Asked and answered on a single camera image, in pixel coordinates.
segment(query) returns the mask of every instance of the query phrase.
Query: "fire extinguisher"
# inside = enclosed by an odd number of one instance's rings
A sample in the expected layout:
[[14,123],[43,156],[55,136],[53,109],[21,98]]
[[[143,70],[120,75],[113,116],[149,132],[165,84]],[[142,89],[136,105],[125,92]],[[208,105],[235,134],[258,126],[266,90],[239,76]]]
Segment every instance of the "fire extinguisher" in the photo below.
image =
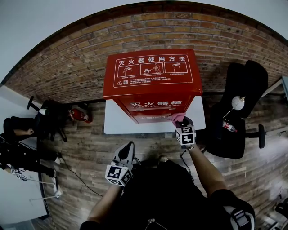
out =
[[71,109],[69,111],[69,114],[70,114],[72,120],[80,120],[80,121],[84,121],[86,123],[92,122],[92,117],[89,116],[88,114],[80,111],[79,109],[76,109],[76,108]]

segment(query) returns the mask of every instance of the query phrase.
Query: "chair backrest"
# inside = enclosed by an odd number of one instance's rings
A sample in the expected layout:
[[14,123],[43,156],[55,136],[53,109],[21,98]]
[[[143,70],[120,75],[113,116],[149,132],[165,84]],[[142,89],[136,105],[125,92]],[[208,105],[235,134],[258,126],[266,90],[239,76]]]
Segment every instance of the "chair backrest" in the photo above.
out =
[[262,65],[247,61],[245,65],[231,63],[227,71],[227,79],[221,107],[227,113],[232,109],[232,99],[235,96],[245,97],[243,109],[233,110],[230,116],[247,118],[254,106],[268,88],[268,73]]

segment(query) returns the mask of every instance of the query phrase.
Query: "brick wall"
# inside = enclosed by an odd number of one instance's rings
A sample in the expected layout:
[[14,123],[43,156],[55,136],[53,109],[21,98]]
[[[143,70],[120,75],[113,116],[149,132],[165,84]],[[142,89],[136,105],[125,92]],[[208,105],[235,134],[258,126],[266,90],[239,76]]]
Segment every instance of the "brick wall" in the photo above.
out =
[[254,60],[269,85],[288,75],[287,41],[265,25],[218,7],[150,2],[81,19],[27,54],[2,82],[39,101],[77,102],[103,97],[107,57],[149,49],[194,49],[204,92],[222,92],[231,62]]

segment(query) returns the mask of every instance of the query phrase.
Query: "white table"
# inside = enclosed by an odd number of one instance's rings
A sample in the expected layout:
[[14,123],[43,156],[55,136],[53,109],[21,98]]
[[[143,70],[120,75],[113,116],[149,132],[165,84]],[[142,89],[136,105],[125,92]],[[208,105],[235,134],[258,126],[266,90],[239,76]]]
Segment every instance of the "white table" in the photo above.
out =
[[[204,129],[205,117],[201,96],[196,96],[186,111],[196,130]],[[106,134],[174,132],[172,122],[136,124],[113,100],[106,101],[104,132]]]

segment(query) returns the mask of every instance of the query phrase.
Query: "red cabinet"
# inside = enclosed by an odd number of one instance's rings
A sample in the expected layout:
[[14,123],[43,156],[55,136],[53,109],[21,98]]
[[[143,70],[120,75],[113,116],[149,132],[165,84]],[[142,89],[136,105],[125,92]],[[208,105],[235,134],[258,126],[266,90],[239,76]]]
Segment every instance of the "red cabinet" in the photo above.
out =
[[202,95],[194,51],[161,49],[108,57],[104,98],[136,123],[164,122]]

